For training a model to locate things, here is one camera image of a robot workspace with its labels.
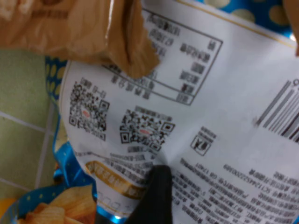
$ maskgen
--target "brown paper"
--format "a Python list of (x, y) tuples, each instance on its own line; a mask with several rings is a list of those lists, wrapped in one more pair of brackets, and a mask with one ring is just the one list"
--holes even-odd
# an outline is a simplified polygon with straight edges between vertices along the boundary
[[(284, 8), (287, 17), (291, 23), (294, 36), (297, 43), (299, 40), (299, 1), (297, 0), (284, 0)], [(299, 48), (297, 47), (296, 56), (299, 56)]]
[[(114, 63), (133, 78), (148, 74), (159, 63), (143, 27), (139, 0), (19, 0), (16, 4), (0, 5), (0, 48)], [(11, 18), (7, 11), (1, 16), (1, 9), (13, 10)]]

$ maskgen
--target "yellow polka dot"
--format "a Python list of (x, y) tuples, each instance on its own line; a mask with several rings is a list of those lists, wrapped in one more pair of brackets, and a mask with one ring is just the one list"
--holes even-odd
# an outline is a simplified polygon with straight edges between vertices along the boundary
[(57, 72), (58, 79), (61, 79), (64, 76), (64, 70), (65, 70), (65, 67), (62, 67), (58, 70), (58, 72)]
[(56, 89), (55, 89), (55, 95), (59, 95), (60, 93), (60, 84), (58, 86), (56, 86)]
[(250, 12), (249, 10), (247, 9), (236, 9), (235, 11), (232, 12), (233, 15), (236, 15), (236, 16), (239, 16), (245, 20), (248, 20), (250, 22), (255, 22), (256, 18), (255, 16), (253, 15), (252, 12)]
[(48, 76), (50, 72), (50, 65), (46, 64), (46, 75)]
[(55, 82), (52, 82), (50, 86), (50, 92), (53, 92), (54, 89), (55, 89)]
[(287, 26), (289, 25), (288, 18), (286, 17), (284, 8), (279, 5), (272, 6), (269, 11), (269, 17), (272, 22), (280, 25), (280, 26)]
[(205, 0), (205, 3), (216, 8), (222, 8), (227, 6), (230, 3), (230, 0)]
[(47, 91), (50, 91), (50, 82), (47, 82)]
[(54, 64), (51, 68), (51, 77), (54, 77), (56, 75), (57, 66)]

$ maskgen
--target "barcode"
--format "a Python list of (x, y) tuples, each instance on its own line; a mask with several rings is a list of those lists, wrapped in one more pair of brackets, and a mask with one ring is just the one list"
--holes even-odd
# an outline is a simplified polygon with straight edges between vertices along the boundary
[(256, 122), (263, 128), (299, 142), (299, 92), (287, 81)]
[(90, 89), (90, 87), (92, 86), (92, 83), (86, 80), (85, 78), (81, 79), (80, 84), (87, 87), (88, 89)]

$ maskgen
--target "snack bag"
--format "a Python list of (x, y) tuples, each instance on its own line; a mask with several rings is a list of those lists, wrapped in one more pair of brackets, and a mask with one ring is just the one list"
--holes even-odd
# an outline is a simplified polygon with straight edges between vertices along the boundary
[(137, 78), (158, 58), (143, 28), (139, 0), (2, 0), (0, 48), (117, 64)]
[(61, 84), (64, 127), (98, 205), (127, 218), (151, 167), (166, 164), (174, 224), (293, 223), (296, 43), (192, 0), (145, 0), (142, 15), (161, 59), (152, 73), (68, 62)]

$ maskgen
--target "potato chip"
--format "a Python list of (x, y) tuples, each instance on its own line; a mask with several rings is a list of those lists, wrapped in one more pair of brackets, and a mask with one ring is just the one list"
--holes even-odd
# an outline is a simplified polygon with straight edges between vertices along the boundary
[(45, 208), (47, 208), (48, 205), (46, 203), (40, 203), (36, 209), (34, 209), (33, 213), (40, 213), (42, 210), (44, 210)]
[(55, 198), (50, 206), (64, 208), (65, 216), (73, 219), (88, 216), (97, 208), (92, 196), (92, 185), (67, 189)]
[(26, 214), (26, 222), (29, 222), (33, 217), (34, 217), (34, 213), (33, 212), (28, 212), (27, 214)]
[(77, 220), (84, 224), (94, 224), (95, 223), (95, 214), (96, 214), (96, 211), (89, 214), (88, 216), (79, 218)]
[(64, 224), (87, 224), (87, 223), (82, 223), (82, 222), (79, 222), (75, 219), (64, 217)]
[(25, 219), (19, 219), (19, 220), (17, 220), (17, 224), (26, 224), (26, 221), (25, 221)]
[(40, 213), (32, 213), (27, 224), (64, 224), (64, 209), (49, 206)]
[(14, 14), (17, 0), (0, 0), (0, 18), (10, 21)]

